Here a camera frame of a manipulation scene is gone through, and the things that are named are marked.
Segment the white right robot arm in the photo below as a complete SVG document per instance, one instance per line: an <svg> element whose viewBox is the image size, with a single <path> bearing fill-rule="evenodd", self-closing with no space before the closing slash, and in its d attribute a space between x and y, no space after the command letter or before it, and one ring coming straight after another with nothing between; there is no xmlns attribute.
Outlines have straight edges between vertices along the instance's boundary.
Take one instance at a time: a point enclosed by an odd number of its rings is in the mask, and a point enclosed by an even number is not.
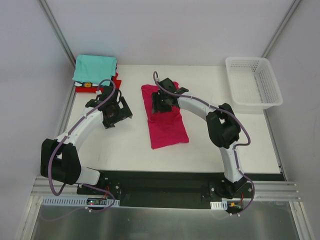
<svg viewBox="0 0 320 240"><path fill-rule="evenodd" d="M158 73L153 73L153 80L159 87L152 97L152 112L166 113L173 108L189 111L206 122L211 142L219 148L223 167L224 180L219 183L214 192L226 199L237 197L243 191L247 182L241 171L236 146L240 138L241 125L235 119L231 106L224 103L211 106L209 103L192 96L188 89L177 88L169 78L159 80Z"/></svg>

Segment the crimson pink t shirt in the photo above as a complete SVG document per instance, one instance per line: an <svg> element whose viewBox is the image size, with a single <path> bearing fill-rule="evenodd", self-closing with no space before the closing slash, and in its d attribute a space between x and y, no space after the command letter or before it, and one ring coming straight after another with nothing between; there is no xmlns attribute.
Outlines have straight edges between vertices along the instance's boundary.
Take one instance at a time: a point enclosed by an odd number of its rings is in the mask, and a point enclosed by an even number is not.
<svg viewBox="0 0 320 240"><path fill-rule="evenodd" d="M158 90L156 85L145 84L141 86L151 148L155 150L188 143L189 136L179 108L173 107L170 112L152 113L152 93L156 93Z"/></svg>

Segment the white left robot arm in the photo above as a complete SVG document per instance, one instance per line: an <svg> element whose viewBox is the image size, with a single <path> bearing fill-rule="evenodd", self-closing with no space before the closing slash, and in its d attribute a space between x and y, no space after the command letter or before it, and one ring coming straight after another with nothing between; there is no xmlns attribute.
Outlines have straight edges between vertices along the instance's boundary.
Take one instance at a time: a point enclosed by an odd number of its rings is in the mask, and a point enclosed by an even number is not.
<svg viewBox="0 0 320 240"><path fill-rule="evenodd" d="M104 86L96 98L89 100L82 115L65 133L55 139L45 139L41 145L40 174L66 185L87 184L99 195L105 191L103 173L81 165L78 150L98 127L105 129L133 116L122 92L113 86Z"/></svg>

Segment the white plastic basket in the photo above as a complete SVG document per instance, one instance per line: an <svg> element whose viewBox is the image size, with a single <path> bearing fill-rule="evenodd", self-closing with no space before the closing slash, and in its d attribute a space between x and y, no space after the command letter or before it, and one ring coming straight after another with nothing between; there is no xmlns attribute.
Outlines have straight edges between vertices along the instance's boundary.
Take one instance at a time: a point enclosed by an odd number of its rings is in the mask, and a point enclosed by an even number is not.
<svg viewBox="0 0 320 240"><path fill-rule="evenodd" d="M283 104L282 94L268 59L227 57L225 66L234 111L259 114Z"/></svg>

